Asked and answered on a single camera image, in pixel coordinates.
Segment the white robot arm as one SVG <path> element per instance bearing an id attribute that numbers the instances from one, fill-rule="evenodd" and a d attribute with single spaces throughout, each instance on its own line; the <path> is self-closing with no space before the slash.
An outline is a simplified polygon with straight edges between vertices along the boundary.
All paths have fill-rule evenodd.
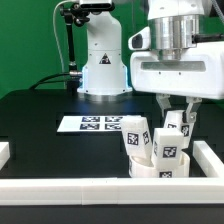
<path id="1" fill-rule="evenodd" d="M 125 89 L 121 68 L 121 28 L 110 15 L 115 0 L 80 0 L 87 14 L 88 61 L 82 91 L 99 97 Z M 200 32 L 200 21 L 217 0 L 148 0 L 148 25 L 128 41 L 131 82 L 151 92 L 163 111 L 171 95 L 188 103 L 182 118 L 196 120 L 204 98 L 224 99 L 224 35 Z"/>

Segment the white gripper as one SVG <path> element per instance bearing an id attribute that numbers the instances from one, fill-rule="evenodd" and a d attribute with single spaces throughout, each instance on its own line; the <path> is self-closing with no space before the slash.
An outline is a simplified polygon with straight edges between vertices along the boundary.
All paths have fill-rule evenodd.
<path id="1" fill-rule="evenodd" d="M 135 52 L 130 70 L 135 90 L 157 93 L 162 117 L 171 108 L 170 95 L 189 96 L 184 123 L 196 121 L 201 98 L 224 99 L 224 42 L 199 43 L 183 50 L 178 61 L 160 61 L 154 51 Z"/>

